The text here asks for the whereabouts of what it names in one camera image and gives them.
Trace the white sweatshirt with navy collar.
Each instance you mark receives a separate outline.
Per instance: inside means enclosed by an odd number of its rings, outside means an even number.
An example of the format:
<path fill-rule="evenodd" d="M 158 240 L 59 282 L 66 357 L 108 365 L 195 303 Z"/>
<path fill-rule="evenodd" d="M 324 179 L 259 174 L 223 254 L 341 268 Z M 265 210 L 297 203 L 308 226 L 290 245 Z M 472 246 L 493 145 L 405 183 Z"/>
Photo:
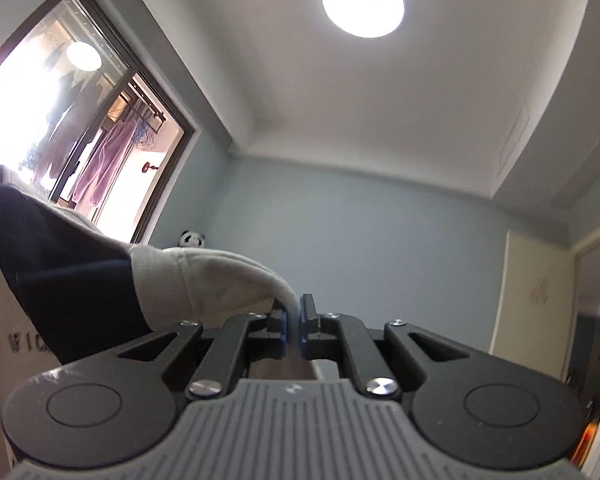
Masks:
<path fill-rule="evenodd" d="M 287 342 L 277 359 L 301 360 L 300 309 L 275 272 L 220 250 L 132 245 L 90 222 L 0 185 L 0 269 L 58 359 L 58 367 L 165 330 L 184 320 L 207 330 L 279 302 Z M 312 419 L 323 389 L 302 380 L 242 377 L 221 399 L 187 405 L 162 441 L 128 462 L 59 469 L 18 460 L 14 479 L 311 479 Z"/>

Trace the cream room door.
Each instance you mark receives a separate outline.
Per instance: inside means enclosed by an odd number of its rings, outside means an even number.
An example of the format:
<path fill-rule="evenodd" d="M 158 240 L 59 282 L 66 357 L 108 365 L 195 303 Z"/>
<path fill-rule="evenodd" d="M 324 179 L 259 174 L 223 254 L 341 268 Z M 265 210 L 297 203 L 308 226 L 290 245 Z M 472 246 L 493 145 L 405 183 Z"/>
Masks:
<path fill-rule="evenodd" d="M 576 259 L 509 231 L 489 353 L 562 380 L 574 330 Z"/>

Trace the panda plush toy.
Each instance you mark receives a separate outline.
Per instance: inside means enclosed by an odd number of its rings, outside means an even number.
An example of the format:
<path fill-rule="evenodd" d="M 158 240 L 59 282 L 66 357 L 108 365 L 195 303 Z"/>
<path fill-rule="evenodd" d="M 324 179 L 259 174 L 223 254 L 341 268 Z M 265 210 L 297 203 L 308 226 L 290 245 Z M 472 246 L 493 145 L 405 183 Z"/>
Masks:
<path fill-rule="evenodd" d="M 196 231 L 185 231 L 178 239 L 178 247 L 181 248 L 204 248 L 206 237 Z"/>

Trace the dark framed window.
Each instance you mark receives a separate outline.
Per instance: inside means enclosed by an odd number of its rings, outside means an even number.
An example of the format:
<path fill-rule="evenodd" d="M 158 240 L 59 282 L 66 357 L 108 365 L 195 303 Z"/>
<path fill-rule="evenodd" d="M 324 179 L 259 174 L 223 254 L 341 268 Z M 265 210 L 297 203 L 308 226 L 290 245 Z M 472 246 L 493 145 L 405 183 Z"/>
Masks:
<path fill-rule="evenodd" d="M 149 240 L 194 133 L 95 0 L 46 0 L 0 47 L 0 165 L 110 237 Z"/>

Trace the round white ceiling lamp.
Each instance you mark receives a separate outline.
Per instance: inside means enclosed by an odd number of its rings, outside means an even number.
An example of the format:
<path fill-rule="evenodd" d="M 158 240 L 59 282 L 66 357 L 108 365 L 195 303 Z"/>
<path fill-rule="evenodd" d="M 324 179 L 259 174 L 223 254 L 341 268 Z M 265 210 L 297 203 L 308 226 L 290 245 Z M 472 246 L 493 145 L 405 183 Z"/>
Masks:
<path fill-rule="evenodd" d="M 390 35 L 405 16 L 404 0 L 321 0 L 327 17 L 349 35 L 376 39 Z"/>

